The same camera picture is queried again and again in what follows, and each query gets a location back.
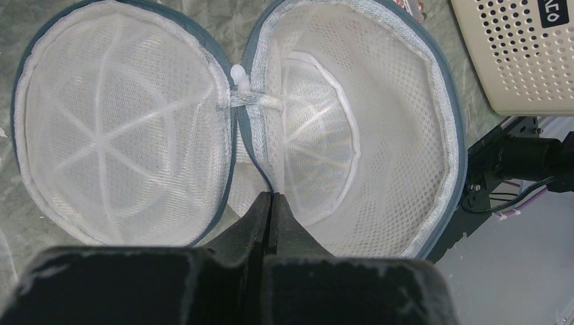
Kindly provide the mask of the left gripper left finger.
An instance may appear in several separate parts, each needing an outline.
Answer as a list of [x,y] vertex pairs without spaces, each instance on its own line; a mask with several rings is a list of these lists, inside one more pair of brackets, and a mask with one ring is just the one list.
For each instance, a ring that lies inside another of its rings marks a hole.
[[57,246],[29,264],[2,324],[259,324],[272,195],[199,247]]

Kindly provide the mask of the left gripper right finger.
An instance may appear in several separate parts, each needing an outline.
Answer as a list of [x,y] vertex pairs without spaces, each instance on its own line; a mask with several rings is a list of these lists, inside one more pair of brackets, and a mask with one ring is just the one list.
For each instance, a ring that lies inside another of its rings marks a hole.
[[457,324],[443,276],[428,261],[335,257],[275,194],[263,261],[264,324]]

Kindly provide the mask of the round white mesh laundry bag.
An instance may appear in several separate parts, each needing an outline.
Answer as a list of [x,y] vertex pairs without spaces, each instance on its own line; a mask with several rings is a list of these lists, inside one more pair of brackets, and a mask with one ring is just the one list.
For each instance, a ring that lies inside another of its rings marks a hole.
[[447,62],[391,1],[275,1],[238,64],[167,6],[78,2],[11,109],[28,193],[85,244],[195,245],[274,191],[333,255],[423,258],[466,173]]

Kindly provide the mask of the cream plastic laundry basket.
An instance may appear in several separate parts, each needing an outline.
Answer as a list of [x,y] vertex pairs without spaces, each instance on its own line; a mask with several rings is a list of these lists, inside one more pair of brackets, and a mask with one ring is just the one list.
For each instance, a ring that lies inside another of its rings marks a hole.
[[573,116],[573,1],[452,1],[490,107],[502,116]]

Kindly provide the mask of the coloured marker pack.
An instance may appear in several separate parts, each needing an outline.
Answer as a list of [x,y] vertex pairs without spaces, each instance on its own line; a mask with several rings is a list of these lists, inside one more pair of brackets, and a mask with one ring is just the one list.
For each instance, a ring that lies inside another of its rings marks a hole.
[[427,15],[424,11],[423,2],[419,0],[394,0],[394,2],[418,22],[426,20]]

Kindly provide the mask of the black base frame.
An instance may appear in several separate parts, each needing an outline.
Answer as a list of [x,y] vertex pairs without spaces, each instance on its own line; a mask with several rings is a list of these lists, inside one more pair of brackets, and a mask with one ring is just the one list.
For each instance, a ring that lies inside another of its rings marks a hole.
[[518,215],[547,192],[573,191],[573,118],[510,118],[470,147],[462,197],[426,256],[437,262],[491,216]]

